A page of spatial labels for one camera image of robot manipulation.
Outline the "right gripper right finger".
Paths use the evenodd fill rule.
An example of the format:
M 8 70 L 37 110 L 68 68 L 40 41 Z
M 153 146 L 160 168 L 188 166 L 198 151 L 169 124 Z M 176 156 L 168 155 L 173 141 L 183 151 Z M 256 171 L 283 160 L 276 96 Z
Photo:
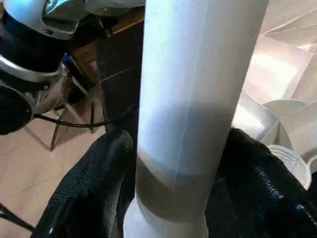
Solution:
M 317 204 L 264 144 L 232 128 L 206 220 L 211 238 L 314 238 Z

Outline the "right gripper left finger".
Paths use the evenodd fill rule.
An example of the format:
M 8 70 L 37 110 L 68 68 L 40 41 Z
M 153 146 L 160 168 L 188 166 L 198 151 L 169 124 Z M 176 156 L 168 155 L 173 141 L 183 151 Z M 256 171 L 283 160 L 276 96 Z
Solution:
M 33 237 L 109 238 L 132 149 L 119 128 L 93 142 L 58 184 Z

